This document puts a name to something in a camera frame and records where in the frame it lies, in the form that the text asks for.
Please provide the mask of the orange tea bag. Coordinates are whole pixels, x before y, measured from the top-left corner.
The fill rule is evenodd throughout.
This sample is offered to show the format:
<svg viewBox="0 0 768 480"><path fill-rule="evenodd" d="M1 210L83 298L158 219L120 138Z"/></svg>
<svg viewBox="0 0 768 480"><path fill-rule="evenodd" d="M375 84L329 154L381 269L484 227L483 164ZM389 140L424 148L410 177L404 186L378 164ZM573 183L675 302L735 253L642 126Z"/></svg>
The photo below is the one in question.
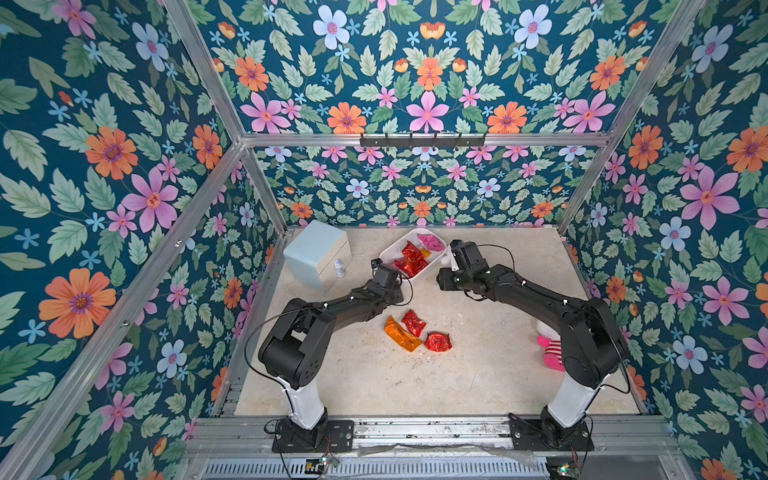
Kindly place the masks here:
<svg viewBox="0 0 768 480"><path fill-rule="evenodd" d="M414 352L423 341L401 327L393 317L389 317L385 323L384 331L397 345L408 352Z"/></svg>

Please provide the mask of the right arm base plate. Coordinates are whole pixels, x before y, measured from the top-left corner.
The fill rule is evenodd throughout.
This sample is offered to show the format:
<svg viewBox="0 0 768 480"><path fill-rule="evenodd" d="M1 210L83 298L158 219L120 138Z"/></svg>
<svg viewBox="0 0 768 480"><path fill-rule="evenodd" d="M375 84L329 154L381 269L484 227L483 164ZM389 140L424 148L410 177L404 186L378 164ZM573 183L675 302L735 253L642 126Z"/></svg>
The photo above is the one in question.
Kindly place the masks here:
<svg viewBox="0 0 768 480"><path fill-rule="evenodd" d="M511 441L516 450L566 452L594 450L590 423L583 419L572 427L564 428L554 419L526 419L508 414Z"/></svg>

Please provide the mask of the white plastic storage box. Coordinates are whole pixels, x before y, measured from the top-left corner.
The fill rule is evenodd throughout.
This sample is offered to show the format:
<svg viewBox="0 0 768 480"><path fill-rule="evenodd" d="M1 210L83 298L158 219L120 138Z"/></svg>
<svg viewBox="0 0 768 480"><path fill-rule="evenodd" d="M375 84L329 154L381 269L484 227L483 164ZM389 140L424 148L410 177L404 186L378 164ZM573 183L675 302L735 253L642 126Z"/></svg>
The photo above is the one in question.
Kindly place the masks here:
<svg viewBox="0 0 768 480"><path fill-rule="evenodd" d="M411 282L416 282L441 266L447 251L448 244L436 233L426 228L415 228L385 248L379 259Z"/></svg>

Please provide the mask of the black hook rail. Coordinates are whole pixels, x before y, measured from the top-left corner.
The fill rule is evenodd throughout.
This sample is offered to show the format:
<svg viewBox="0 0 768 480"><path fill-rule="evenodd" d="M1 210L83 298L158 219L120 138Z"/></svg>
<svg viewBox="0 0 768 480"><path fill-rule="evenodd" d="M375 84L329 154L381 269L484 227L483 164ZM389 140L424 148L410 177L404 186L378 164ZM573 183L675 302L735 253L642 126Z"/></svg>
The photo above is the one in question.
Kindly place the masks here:
<svg viewBox="0 0 768 480"><path fill-rule="evenodd" d="M463 147L480 147L486 143L485 134L370 134L359 137L361 147L410 149L415 147L436 147L452 150Z"/></svg>

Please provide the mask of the red tea bag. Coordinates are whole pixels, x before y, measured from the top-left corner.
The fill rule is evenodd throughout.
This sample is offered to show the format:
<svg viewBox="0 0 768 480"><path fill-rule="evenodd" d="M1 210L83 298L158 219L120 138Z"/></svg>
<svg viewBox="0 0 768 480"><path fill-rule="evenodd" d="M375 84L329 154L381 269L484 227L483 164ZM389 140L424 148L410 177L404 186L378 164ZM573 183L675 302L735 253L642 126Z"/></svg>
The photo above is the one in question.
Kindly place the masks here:
<svg viewBox="0 0 768 480"><path fill-rule="evenodd" d="M416 247L410 241L408 241L406 246L402 249L402 254L407 263L416 270L422 270L428 264L426 258L422 256L420 248Z"/></svg>
<svg viewBox="0 0 768 480"><path fill-rule="evenodd" d="M408 278L415 278L428 265L424 258L402 257L393 262L393 266Z"/></svg>
<svg viewBox="0 0 768 480"><path fill-rule="evenodd" d="M420 337L426 327L426 322L422 320L413 310L409 310L402 319L403 325L414 337Z"/></svg>
<svg viewBox="0 0 768 480"><path fill-rule="evenodd" d="M429 332L424 346L427 350L437 353L447 352L452 349L450 336L441 332Z"/></svg>

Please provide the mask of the white ventilation grille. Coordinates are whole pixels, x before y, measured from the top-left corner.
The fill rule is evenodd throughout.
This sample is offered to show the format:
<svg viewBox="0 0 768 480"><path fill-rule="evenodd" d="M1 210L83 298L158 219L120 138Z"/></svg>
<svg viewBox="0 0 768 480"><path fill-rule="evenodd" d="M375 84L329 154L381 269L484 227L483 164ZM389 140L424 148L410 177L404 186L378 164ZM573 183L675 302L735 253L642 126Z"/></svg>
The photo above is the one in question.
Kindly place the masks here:
<svg viewBox="0 0 768 480"><path fill-rule="evenodd" d="M547 479L544 461L532 466L507 458L318 458L212 460L204 479Z"/></svg>

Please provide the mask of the light blue drawer cabinet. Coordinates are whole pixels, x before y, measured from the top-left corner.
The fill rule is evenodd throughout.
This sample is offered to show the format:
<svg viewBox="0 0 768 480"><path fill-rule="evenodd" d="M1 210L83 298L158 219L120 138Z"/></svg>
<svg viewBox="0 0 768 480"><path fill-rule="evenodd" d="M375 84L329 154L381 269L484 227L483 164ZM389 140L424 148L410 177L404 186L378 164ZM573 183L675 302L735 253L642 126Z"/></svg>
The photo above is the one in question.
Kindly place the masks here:
<svg viewBox="0 0 768 480"><path fill-rule="evenodd" d="M313 220L284 249L284 257L297 280L329 291L345 275L352 252L346 232Z"/></svg>

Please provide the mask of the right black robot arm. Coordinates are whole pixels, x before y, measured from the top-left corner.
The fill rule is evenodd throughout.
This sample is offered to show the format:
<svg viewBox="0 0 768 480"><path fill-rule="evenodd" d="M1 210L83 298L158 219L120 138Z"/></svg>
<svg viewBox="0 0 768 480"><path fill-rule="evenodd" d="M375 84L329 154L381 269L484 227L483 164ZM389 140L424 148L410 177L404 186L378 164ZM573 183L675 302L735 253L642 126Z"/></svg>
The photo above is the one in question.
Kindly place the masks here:
<svg viewBox="0 0 768 480"><path fill-rule="evenodd" d="M564 377L541 413L542 429L565 432L579 425L605 379L622 369L627 342L607 304L557 293L519 274L515 268L490 266L471 241L450 243L451 265L440 269L443 291L460 291L476 301L514 307L543 323L560 342Z"/></svg>

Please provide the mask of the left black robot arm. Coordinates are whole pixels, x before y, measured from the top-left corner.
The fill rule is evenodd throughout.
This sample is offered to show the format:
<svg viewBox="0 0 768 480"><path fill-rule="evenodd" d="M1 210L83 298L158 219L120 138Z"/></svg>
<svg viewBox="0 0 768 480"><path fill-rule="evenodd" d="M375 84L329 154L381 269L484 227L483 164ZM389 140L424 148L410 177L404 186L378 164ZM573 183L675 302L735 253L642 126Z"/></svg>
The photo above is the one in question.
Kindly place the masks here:
<svg viewBox="0 0 768 480"><path fill-rule="evenodd" d="M315 382L332 336L347 326L374 319L388 307L404 302L403 278L394 267L379 265L371 278L349 293L324 301L292 299L264 337L258 361L284 388L289 420L305 432L316 432L327 422Z"/></svg>

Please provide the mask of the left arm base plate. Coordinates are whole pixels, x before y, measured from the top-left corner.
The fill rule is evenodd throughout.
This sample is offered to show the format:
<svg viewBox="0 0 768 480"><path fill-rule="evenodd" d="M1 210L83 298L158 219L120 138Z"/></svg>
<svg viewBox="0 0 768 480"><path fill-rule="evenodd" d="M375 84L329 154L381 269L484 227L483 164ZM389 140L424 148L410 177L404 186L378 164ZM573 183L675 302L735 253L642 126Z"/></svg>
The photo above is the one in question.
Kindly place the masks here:
<svg viewBox="0 0 768 480"><path fill-rule="evenodd" d="M273 453L346 453L352 450L355 423L326 420L312 430L300 428L288 418L275 427Z"/></svg>

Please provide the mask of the pink tea bag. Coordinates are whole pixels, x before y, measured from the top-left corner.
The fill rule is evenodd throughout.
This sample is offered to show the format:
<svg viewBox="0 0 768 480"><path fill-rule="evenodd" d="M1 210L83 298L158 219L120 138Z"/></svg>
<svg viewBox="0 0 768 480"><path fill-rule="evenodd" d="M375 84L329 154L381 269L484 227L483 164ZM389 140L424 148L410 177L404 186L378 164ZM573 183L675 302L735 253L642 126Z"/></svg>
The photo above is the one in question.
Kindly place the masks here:
<svg viewBox="0 0 768 480"><path fill-rule="evenodd" d="M417 239L430 252L440 253L446 248L444 242L434 234L418 234Z"/></svg>

